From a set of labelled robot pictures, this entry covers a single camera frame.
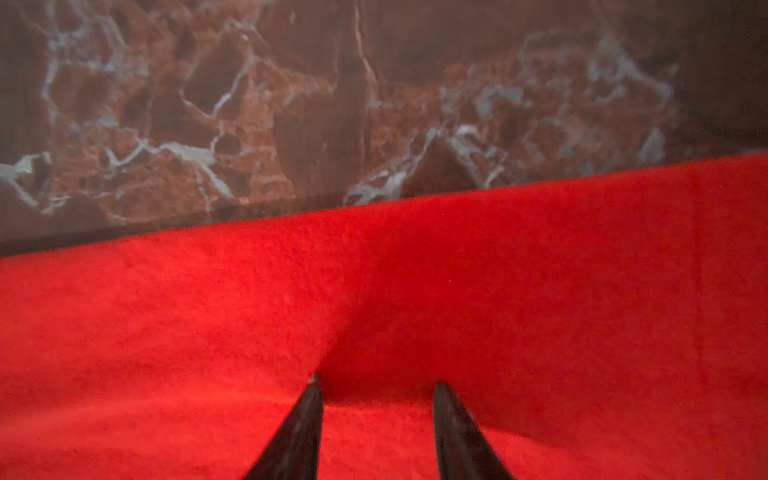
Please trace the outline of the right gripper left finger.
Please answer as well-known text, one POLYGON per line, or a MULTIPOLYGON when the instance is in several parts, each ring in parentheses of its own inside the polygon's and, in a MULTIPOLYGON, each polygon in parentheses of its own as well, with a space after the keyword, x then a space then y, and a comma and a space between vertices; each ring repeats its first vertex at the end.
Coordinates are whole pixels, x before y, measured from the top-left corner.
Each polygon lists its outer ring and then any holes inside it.
POLYGON ((244 480, 315 480, 322 437, 324 400, 314 374, 244 480))

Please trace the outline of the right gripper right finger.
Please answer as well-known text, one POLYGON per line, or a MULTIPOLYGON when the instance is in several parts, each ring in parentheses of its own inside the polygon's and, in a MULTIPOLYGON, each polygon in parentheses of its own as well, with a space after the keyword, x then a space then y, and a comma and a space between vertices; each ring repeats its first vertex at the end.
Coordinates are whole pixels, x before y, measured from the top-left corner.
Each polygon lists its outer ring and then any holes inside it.
POLYGON ((514 480, 454 390, 435 386, 433 429, 442 480, 514 480))

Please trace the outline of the red t shirt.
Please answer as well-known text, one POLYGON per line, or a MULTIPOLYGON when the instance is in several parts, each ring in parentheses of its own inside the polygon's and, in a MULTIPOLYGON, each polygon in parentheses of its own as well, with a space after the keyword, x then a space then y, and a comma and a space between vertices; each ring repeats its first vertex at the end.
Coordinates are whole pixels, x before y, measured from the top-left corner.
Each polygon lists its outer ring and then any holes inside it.
POLYGON ((450 384, 520 479, 767 475, 767 158, 1 263, 5 479, 235 479, 312 376, 324 479, 433 479, 450 384))

